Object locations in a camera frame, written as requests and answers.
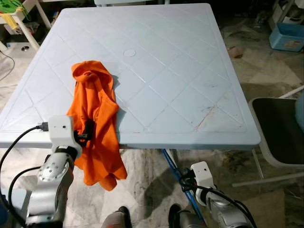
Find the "tile floor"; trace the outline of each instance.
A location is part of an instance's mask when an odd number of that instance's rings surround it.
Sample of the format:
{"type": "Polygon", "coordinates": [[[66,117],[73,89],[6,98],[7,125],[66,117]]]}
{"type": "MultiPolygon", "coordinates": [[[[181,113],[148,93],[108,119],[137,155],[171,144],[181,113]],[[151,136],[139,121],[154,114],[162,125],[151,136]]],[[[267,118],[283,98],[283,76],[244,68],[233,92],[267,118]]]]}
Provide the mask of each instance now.
{"type": "MultiPolygon", "coordinates": [[[[257,32],[246,21],[221,28],[227,48],[239,47],[243,50],[240,58],[231,58],[231,61],[247,100],[258,96],[280,96],[302,84],[304,53],[272,50],[267,40],[269,31],[257,32]]],[[[0,81],[0,111],[35,54],[32,48],[21,52],[20,48],[24,45],[28,44],[12,45],[5,52],[15,59],[16,65],[11,74],[0,81]]],[[[0,60],[0,75],[4,75],[10,69],[11,62],[1,55],[0,60]]],[[[19,171],[40,165],[48,153],[49,150],[45,149],[14,149],[5,163],[1,186],[8,187],[19,171]]],[[[126,205],[130,209],[134,228],[166,228],[171,204],[179,203],[190,209],[159,150],[128,149],[121,150],[121,155],[128,178],[118,182],[111,192],[103,190],[98,184],[86,186],[82,171],[75,168],[74,182],[68,193],[65,227],[99,228],[108,214],[126,205]]],[[[207,161],[219,189],[250,205],[258,227],[304,227],[302,179],[233,188],[231,183],[258,179],[250,152],[178,150],[175,155],[182,168],[207,161]]],[[[258,157],[266,177],[290,172],[271,167],[259,152],[258,157]]],[[[34,184],[35,176],[28,173],[20,178],[17,187],[31,190],[34,184]]],[[[210,228],[217,227],[208,219],[208,215],[206,217],[210,228]]]]}

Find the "person's foot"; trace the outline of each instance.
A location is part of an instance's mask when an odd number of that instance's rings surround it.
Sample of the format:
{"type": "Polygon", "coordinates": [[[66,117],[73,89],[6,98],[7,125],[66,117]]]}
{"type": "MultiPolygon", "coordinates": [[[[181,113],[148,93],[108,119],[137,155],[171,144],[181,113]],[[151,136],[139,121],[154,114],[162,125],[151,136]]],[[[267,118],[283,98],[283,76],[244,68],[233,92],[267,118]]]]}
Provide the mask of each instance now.
{"type": "Polygon", "coordinates": [[[121,206],[118,211],[122,212],[124,214],[124,220],[125,220],[125,227],[126,228],[132,228],[131,224],[131,217],[130,217],[130,212],[127,207],[121,206]]]}
{"type": "Polygon", "coordinates": [[[181,207],[178,204],[173,204],[169,210],[168,222],[169,228],[178,228],[179,227],[179,214],[181,207]]]}

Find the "blue plastic bin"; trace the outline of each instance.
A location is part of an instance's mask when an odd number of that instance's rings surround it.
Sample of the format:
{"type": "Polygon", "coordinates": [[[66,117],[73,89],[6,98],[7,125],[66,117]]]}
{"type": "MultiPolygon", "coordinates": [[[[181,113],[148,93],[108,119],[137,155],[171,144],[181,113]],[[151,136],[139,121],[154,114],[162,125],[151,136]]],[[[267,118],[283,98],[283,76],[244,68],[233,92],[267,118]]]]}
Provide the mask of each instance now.
{"type": "Polygon", "coordinates": [[[273,49],[300,51],[304,47],[304,26],[278,23],[269,37],[273,49]]]}

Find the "black cable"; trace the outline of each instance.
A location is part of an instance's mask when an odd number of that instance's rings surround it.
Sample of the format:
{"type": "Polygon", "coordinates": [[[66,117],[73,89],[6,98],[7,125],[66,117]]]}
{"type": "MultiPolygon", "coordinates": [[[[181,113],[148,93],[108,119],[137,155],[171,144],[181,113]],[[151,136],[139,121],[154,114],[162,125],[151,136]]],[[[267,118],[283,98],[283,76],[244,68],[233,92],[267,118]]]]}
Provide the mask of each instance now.
{"type": "MultiPolygon", "coordinates": [[[[11,149],[17,144],[17,142],[24,136],[26,135],[27,133],[35,130],[35,129],[40,129],[41,126],[35,126],[35,127],[32,127],[28,130],[26,130],[24,133],[22,133],[21,135],[19,135],[19,137],[9,146],[9,148],[5,151],[4,155],[2,156],[1,160],[0,160],[0,183],[1,183],[1,169],[2,169],[2,165],[3,165],[3,162],[5,160],[5,158],[8,156],[9,152],[11,151],[11,149]]],[[[2,192],[1,192],[1,187],[0,187],[0,199],[4,205],[4,207],[6,208],[6,210],[10,210],[10,205],[9,203],[6,201],[5,197],[2,195],[2,192]]]]}
{"type": "Polygon", "coordinates": [[[209,192],[212,192],[222,198],[224,198],[225,200],[227,200],[229,203],[231,203],[232,205],[234,205],[236,208],[238,208],[241,212],[244,213],[244,215],[248,218],[248,220],[251,222],[251,224],[253,225],[254,228],[257,228],[257,225],[255,223],[255,221],[253,220],[253,217],[250,213],[250,211],[248,210],[248,208],[242,203],[242,206],[245,206],[245,208],[247,209],[247,211],[242,208],[241,206],[239,206],[233,199],[229,198],[228,196],[218,192],[218,191],[215,191],[214,189],[209,189],[209,188],[205,188],[205,187],[202,187],[202,186],[198,186],[198,185],[188,185],[188,184],[183,184],[183,183],[180,183],[181,186],[184,186],[184,187],[188,187],[188,188],[192,188],[192,189],[202,189],[202,190],[205,190],[205,191],[209,191],[209,192]]]}
{"type": "Polygon", "coordinates": [[[9,70],[9,72],[8,72],[3,78],[0,79],[0,81],[2,81],[2,80],[5,79],[5,78],[12,72],[12,70],[15,68],[15,61],[14,61],[14,59],[13,59],[12,57],[5,55],[2,51],[0,51],[0,52],[2,53],[2,55],[6,56],[7,58],[10,58],[10,59],[13,61],[13,67],[9,70]]]}
{"type": "Polygon", "coordinates": [[[26,169],[20,173],[18,173],[18,175],[16,177],[14,177],[14,179],[12,180],[10,186],[9,186],[9,193],[8,193],[8,199],[9,199],[9,208],[10,208],[10,212],[12,214],[12,216],[18,221],[18,223],[25,227],[26,224],[25,224],[25,220],[23,219],[23,217],[21,217],[17,211],[15,210],[14,206],[13,206],[13,203],[11,201],[11,195],[12,195],[12,192],[13,192],[13,187],[14,187],[14,184],[15,182],[17,181],[17,179],[24,173],[28,172],[28,171],[31,171],[31,170],[37,170],[39,169],[40,166],[37,166],[37,167],[34,167],[34,168],[30,168],[30,169],[26,169]]]}

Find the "orange shirt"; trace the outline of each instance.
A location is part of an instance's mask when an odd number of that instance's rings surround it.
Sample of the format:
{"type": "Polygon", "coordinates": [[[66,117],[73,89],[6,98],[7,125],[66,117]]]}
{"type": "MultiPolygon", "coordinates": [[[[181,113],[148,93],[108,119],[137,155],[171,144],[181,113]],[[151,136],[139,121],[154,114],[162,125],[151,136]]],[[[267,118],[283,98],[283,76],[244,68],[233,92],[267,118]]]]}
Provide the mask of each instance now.
{"type": "Polygon", "coordinates": [[[113,79],[98,61],[85,61],[72,66],[76,80],[74,100],[67,115],[81,134],[88,119],[95,122],[93,137],[83,147],[75,165],[84,171],[84,183],[97,182],[106,190],[116,186],[116,179],[126,179],[127,172],[119,153],[116,136],[116,112],[113,79]]]}

